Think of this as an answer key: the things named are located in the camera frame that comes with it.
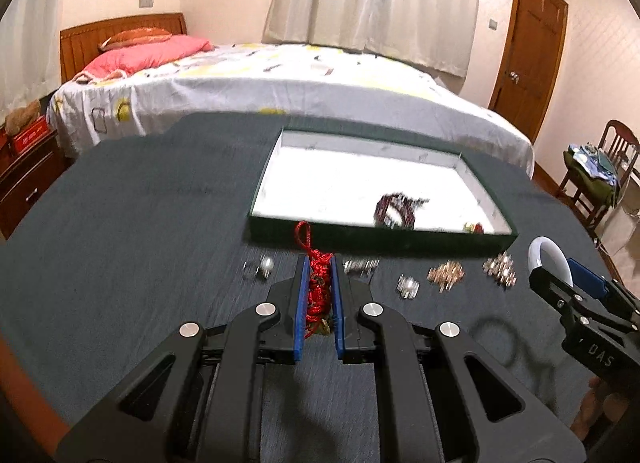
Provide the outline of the person's hand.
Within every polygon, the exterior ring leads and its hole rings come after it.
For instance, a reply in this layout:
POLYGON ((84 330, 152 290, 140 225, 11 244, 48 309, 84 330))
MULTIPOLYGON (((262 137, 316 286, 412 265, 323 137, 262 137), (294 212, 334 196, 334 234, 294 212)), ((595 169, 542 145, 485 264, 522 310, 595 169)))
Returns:
POLYGON ((625 414, 629 400, 613 391, 600 377, 593 376, 589 381, 589 391, 582 398, 578 413, 570 430, 584 441, 590 429, 601 417, 616 424, 625 414))

